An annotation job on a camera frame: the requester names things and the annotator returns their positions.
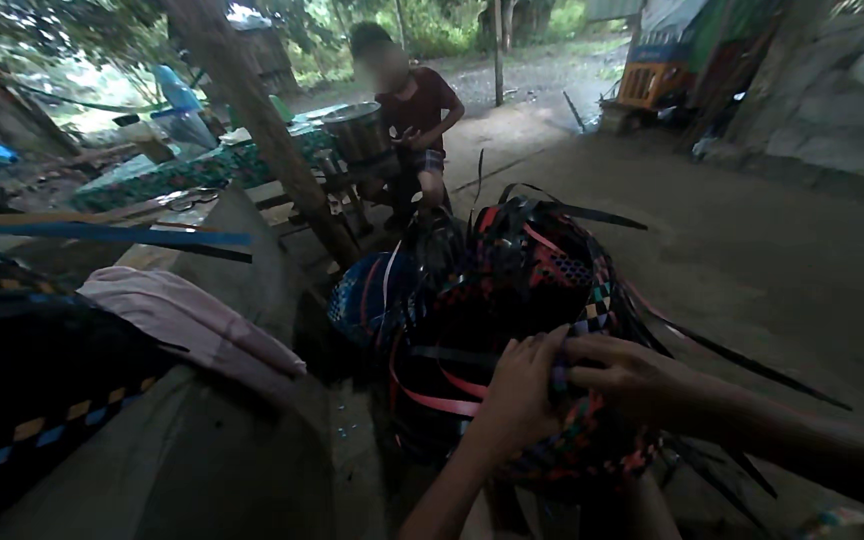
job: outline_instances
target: plaid shorts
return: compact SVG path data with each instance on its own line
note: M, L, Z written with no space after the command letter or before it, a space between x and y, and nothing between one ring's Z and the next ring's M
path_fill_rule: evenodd
M412 165L418 172L438 171L446 169L446 155L438 150L423 150L412 153Z

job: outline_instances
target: rope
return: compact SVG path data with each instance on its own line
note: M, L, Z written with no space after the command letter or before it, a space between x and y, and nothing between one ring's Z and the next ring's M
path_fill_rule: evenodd
M198 71L198 75L196 75L195 79L192 80L192 84L189 85L189 89L194 89L198 85L199 81L202 80L203 76L206 75L206 70L201 69ZM5 78L6 83L13 87L18 87L24 91L34 92L36 94L41 94L43 96L49 96L53 99L57 99L58 101L64 101L65 103L71 103L73 105L79 105L82 107L88 107L89 109L97 109L99 111L109 111L110 113L121 113L123 115L141 115L144 113L151 113L153 111L159 111L162 109L167 109L171 107L171 104L167 101L163 101L161 103L155 104L147 104L145 106L121 106L118 104L101 104L101 103L86 103L82 101L76 101L74 99L69 99L63 96L57 96L56 94L50 94L44 90L39 90L38 88L32 88L27 84L23 84L18 80L12 78Z

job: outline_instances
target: dirt ground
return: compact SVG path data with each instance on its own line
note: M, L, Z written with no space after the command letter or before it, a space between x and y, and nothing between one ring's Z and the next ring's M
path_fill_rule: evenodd
M656 328L685 362L864 431L864 199L690 163L671 153L670 142L655 132L626 138L579 135L564 100L547 92L451 129L445 136L445 180L462 218L496 202L506 185L527 182L570 204L647 224L648 231L585 225L610 251L618 271L667 316L855 411L787 390ZM474 203L475 167L483 148L485 179ZM356 479L350 474L348 482L336 483L337 531L348 538L385 537L432 474L415 468L394 486L366 481L370 471L378 474L381 463L367 435L365 398L348 387L336 396L348 409L333 419L333 428L348 431L358 423L361 429L333 440L337 472L359 472ZM748 478L723 474L773 532L789 534L821 510L864 511L861 504L795 474L758 464L778 500ZM376 489L391 491L379 502ZM692 537L762 537L693 472L680 472L666 497ZM570 519L554 507L546 506L548 512L553 521Z
M608 92L621 76L618 70L625 65L628 44L628 35L609 34L597 40L513 50L504 59L505 101L531 102L550 94L562 99L562 91L567 91L580 114L592 119L600 94ZM466 118L481 117L496 104L496 72L490 55L439 58L422 65L438 71L455 90L465 105ZM362 83L339 82L294 99L289 107L301 113L372 99L373 93Z

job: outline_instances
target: hand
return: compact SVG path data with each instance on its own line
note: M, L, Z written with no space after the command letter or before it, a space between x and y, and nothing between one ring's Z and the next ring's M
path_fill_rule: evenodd
M422 135L423 132L421 129L415 129L412 126L409 126L398 134L398 138L392 139L391 143L395 146L405 146L414 149L413 145L422 137Z
M512 339L502 352L488 395L462 442L477 444L498 464L517 450L547 436L562 425L548 399L549 372L562 347L569 325L548 335Z
M650 426L681 430L714 396L733 393L726 382L631 341L589 334L566 340L565 353L605 364L570 369L570 383L602 392L631 421Z
M435 133L432 133L432 132L423 133L420 131L418 133L418 137L416 137L412 141L412 149L417 151L417 152L421 152L423 150L426 150L429 146L432 146L432 143L435 142L435 140L436 140Z

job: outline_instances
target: concrete floor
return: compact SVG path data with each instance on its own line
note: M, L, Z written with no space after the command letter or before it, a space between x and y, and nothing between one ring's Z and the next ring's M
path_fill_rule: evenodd
M556 104L548 105L546 115L552 123L565 118ZM520 123L502 110L495 116L511 117L503 139L513 141L550 124ZM476 187L468 185L474 160L466 153L474 149L463 127L446 136L453 158L446 183L456 212L465 217ZM670 153L667 137L654 132L629 138L548 135L534 145L519 143L519 151L531 155L487 178L477 208L496 202L508 184L527 182L570 204L649 225L643 232L584 223L611 252L618 271L667 316L838 397L855 411L786 390L709 354L687 353L686 362L864 430L864 201L692 164ZM488 142L485 147L487 164L490 156L501 161L513 153L492 151ZM671 333L659 335L689 350ZM763 497L748 482L743 493L776 531L788 531L815 511L850 505L776 467L766 464L763 470L779 500ZM667 495L679 520L709 523L724 517L745 526L711 488L687 474L669 486Z

